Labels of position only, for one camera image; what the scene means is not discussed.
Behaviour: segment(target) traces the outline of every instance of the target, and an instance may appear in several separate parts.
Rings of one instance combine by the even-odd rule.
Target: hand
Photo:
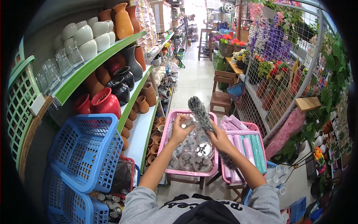
[[[215,137],[214,133],[207,131],[207,134],[210,137],[212,143],[219,151],[230,154],[233,149],[236,149],[235,146],[233,146],[233,144],[230,142],[225,130],[218,128],[218,126],[211,119],[210,122],[216,132]]]
[[[173,142],[176,146],[182,143],[186,139],[189,132],[191,132],[195,128],[195,125],[191,125],[186,129],[180,127],[181,122],[188,119],[189,116],[186,116],[184,114],[178,114],[176,116],[176,119],[173,123],[173,131],[171,133],[171,138],[169,140],[170,142]]]

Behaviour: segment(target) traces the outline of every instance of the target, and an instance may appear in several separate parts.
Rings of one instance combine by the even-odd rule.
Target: person's right hand
[[[218,126],[211,119],[210,122],[216,132],[216,137],[214,133],[210,131],[207,132],[211,141],[219,151],[224,152],[226,154],[230,154],[230,152],[233,150],[233,148],[235,148],[235,146],[233,146],[233,144],[230,142],[225,130],[218,128]]]

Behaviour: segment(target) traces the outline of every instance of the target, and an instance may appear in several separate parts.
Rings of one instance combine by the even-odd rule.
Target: wooden board
[[[318,97],[297,98],[295,103],[301,111],[314,110],[321,106]]]
[[[44,105],[42,105],[37,116],[34,117],[34,119],[32,119],[29,129],[27,130],[23,148],[21,150],[20,163],[19,163],[19,176],[20,176],[20,180],[22,181],[23,184],[25,183],[26,159],[27,159],[27,155],[28,155],[28,152],[30,149],[32,139],[34,138],[36,129],[39,126],[40,121],[42,120],[42,117],[44,116],[45,112],[47,111],[48,107],[52,104],[52,102],[53,102],[52,96],[45,97]]]
[[[244,71],[242,69],[239,69],[236,64],[231,63],[231,57],[225,57],[227,63],[231,66],[231,68],[234,70],[236,74],[244,74]]]

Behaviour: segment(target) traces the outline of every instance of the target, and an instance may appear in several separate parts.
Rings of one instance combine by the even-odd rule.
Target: person's left hand
[[[189,119],[189,116],[184,115],[184,114],[178,114],[176,116],[176,119],[173,123],[173,131],[171,133],[171,138],[169,140],[170,142],[173,142],[175,144],[175,146],[182,143],[186,139],[189,132],[191,132],[195,128],[195,125],[191,125],[191,126],[187,127],[186,129],[183,129],[180,127],[181,122],[188,120],[188,119]]]

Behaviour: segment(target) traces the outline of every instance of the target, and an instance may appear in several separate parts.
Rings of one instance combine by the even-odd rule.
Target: wooden stool
[[[213,87],[213,93],[211,95],[211,101],[210,101],[210,112],[228,116],[231,107],[230,97],[226,92],[216,92],[215,91],[216,83],[223,82],[229,84],[229,86],[232,86],[235,83],[236,74],[231,72],[215,70],[214,75],[215,75],[214,87]],[[214,110],[214,106],[220,106],[225,108],[225,112]]]
[[[210,61],[212,61],[212,59],[211,59],[211,51],[212,51],[211,39],[212,39],[213,34],[211,33],[211,31],[212,31],[211,29],[201,29],[201,31],[200,31],[198,61],[200,61],[200,58],[210,58]],[[209,40],[206,40],[206,41],[202,40],[203,33],[208,34]],[[204,47],[207,43],[209,43],[209,56],[206,56],[205,52],[201,52],[202,51],[202,43],[204,43]]]

